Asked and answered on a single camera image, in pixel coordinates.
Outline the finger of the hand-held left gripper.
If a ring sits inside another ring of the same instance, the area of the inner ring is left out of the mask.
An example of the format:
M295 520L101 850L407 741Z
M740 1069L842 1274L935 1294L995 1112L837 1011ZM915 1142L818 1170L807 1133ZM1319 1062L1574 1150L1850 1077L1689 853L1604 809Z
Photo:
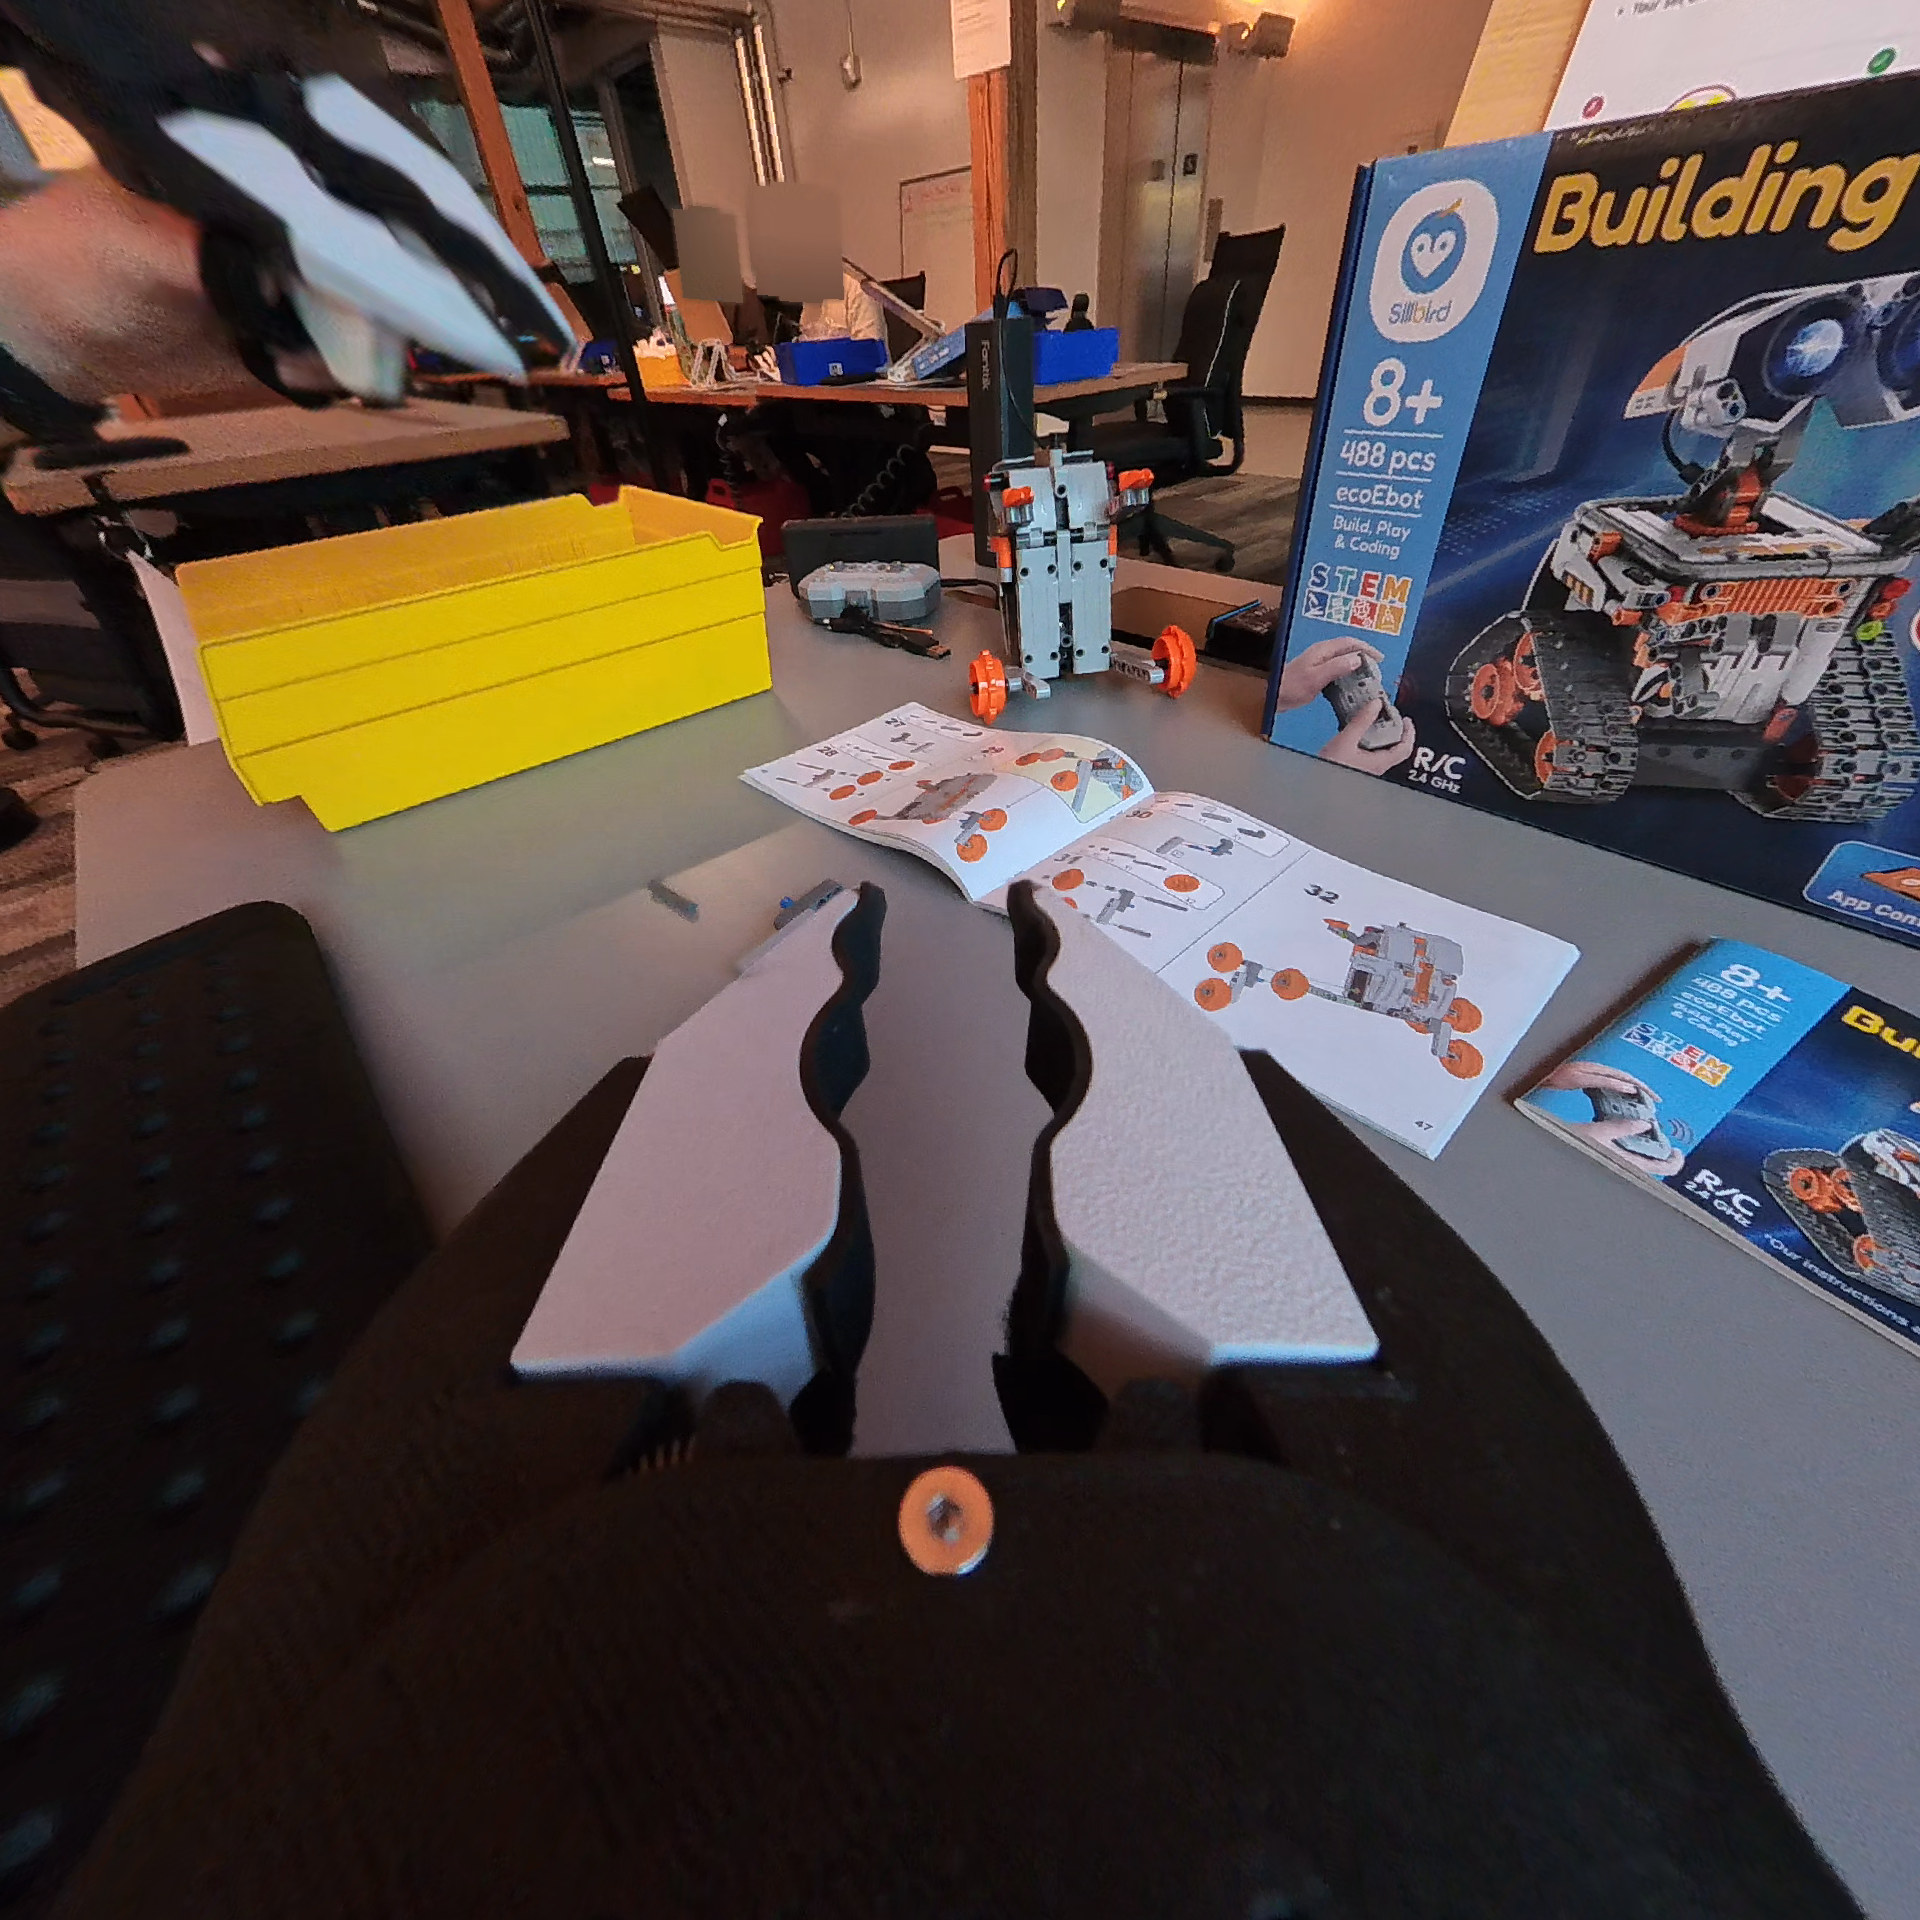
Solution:
M395 400L410 346L486 364L486 317L419 240L334 198L276 134L218 112L172 112L159 129L283 226L282 274L319 361L346 392Z
M348 81L301 81L327 190L394 233L375 312L450 358L558 358L571 328L492 210L405 115Z

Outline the grey desk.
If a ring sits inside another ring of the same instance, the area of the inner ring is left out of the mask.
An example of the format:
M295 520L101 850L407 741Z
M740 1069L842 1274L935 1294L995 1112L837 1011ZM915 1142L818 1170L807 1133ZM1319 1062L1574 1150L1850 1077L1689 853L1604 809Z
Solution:
M1005 926L735 779L900 702L961 713L964 653L996 620L948 604L942 629L951 660L926 662L813 632L778 592L772 693L338 835L253 806L218 748L116 761L81 795L81 961L236 902L300 909L445 1233L612 1062L725 987L781 897L875 880L873 1069L847 1128L879 1297L855 1449L1009 1449L989 1354L1044 1104ZM1076 686L1026 723L1580 948L1439 1162L1362 1141L1487 1261L1611 1433L1807 1830L1865 1908L1915 1916L1915 1361L1503 1101L1694 944L1749 941L1909 1011L1914 950L1273 749L1262 702L1257 677L1209 666L1178 704ZM647 898L655 877L698 924Z

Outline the grey beam with blue pin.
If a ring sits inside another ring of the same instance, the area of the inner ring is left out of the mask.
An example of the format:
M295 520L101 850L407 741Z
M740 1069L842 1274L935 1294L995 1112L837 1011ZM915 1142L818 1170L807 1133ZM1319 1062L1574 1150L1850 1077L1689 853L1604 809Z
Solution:
M765 982L786 977L818 977L833 966L833 938L857 907L857 890L823 880L783 906L775 931L735 964L738 981Z

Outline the grey orange robot model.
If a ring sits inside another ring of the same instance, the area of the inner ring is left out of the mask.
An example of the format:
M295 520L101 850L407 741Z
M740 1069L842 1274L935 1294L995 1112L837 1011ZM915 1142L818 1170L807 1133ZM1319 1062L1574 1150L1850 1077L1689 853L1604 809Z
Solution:
M1010 698L1049 698L1055 680L1114 672L1181 698L1195 649L1167 627L1149 648L1114 637L1117 520L1149 501L1149 468L1116 470L1092 451L1042 449L988 475L998 577L1001 649L969 666L969 700L983 724Z

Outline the black office chair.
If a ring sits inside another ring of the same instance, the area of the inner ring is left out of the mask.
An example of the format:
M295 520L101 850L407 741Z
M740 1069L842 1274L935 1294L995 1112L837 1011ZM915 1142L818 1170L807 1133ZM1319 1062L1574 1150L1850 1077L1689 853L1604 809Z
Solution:
M1165 501L1179 485L1230 475L1243 465L1243 365L1283 244L1285 226L1241 236L1225 230L1215 240L1207 274L1190 290L1175 348L1186 379L1164 393L1164 433L1158 453L1149 459L1155 502L1141 534L1146 557L1175 563L1167 538L1179 538L1211 546L1214 569L1233 572L1233 540L1167 516Z

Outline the small colourful booklet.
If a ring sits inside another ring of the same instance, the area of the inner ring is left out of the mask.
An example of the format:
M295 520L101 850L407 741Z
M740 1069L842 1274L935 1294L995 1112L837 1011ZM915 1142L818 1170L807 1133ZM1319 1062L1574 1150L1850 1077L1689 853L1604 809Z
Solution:
M1915 1013L1714 941L1517 1106L1915 1352L1915 1043Z

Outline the black flat box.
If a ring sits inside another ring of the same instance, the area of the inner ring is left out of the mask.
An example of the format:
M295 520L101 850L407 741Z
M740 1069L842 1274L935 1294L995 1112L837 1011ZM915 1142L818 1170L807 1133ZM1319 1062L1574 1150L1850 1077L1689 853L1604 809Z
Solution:
M942 538L926 514L790 520L781 529L783 572L793 588L813 569L853 563L908 563L940 569Z

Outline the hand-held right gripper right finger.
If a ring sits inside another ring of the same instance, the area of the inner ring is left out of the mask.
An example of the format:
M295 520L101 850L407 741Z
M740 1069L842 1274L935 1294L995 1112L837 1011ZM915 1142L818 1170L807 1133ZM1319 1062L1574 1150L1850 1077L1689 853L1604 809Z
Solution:
M1049 1118L1004 1414L1100 1419L1143 1379L1371 1361L1370 1316L1228 1033L1033 883L1009 913Z

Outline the person's left hand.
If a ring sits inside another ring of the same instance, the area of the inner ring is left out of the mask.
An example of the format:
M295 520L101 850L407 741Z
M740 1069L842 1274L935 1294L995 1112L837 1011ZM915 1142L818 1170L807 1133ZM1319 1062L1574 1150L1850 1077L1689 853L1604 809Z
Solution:
M201 233L93 166L3 206L3 342L71 400L276 405L201 288Z

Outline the grey battery box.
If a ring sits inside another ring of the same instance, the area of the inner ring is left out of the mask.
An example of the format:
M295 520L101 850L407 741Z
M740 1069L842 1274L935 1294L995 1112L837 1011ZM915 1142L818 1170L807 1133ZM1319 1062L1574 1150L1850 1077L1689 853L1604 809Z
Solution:
M826 563L801 573L790 588L807 617L826 627L921 629L945 597L937 568L905 560Z

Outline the yellow plastic bin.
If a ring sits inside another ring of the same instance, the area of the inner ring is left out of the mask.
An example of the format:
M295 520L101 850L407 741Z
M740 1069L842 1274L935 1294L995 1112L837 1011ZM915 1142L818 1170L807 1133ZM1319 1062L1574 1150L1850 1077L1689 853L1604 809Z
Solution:
M329 830L769 690L756 520L623 488L183 565L227 758Z

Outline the open white instruction booklet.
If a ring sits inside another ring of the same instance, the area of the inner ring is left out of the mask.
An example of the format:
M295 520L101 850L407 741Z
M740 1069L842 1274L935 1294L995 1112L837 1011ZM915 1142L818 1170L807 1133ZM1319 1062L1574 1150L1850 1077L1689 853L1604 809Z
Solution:
M1236 1048L1427 1160L1577 961L1228 802L1155 792L1090 737L998 733L903 704L742 779L926 859L995 913L1033 880Z

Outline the blue toy robot box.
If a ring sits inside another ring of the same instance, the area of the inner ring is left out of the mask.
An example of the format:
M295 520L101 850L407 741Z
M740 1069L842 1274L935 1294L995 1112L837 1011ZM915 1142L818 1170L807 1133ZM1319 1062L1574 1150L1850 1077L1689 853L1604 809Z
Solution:
M1915 90L1361 171L1273 742L1915 947Z

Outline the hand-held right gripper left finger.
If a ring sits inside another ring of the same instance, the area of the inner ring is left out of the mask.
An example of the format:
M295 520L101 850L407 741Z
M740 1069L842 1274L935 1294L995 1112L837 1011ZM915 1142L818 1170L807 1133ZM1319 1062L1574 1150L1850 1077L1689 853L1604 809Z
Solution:
M655 1049L519 1332L519 1377L769 1386L855 1417L873 1233L843 1109L871 1056L883 890L826 898Z

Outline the long wooden office table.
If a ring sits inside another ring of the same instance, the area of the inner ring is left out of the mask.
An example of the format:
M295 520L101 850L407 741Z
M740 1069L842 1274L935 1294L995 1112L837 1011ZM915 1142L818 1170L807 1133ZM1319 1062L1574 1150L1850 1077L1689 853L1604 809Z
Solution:
M1181 364L1121 364L1102 377L1038 385L1036 405L1042 413L1082 426L1125 402L1164 393L1179 379L1185 379ZM543 449L569 433L571 416L562 419L554 412L565 400L594 400L602 416L612 413L614 426L639 412L628 387L614 376L537 376L535 402L514 406L445 397L475 389L475 381L483 377L433 377L427 387L443 392L441 397L417 397L386 409L369 409L362 402L327 412L276 405L162 420L109 420L103 428L105 456L90 466L42 468L25 449L6 456L4 496L11 507L28 514L83 513L93 502L90 475L103 480L111 501L132 506L309 475L427 465L507 449ZM892 412L899 419L905 409L963 416L969 392L964 381L930 387L862 381L838 389L797 389L751 379L647 393L644 416L650 426L686 426L692 413L740 412L765 402L850 406L855 416L862 416L860 426L869 426L863 416ZM125 449L141 437L178 441L183 451L130 459Z

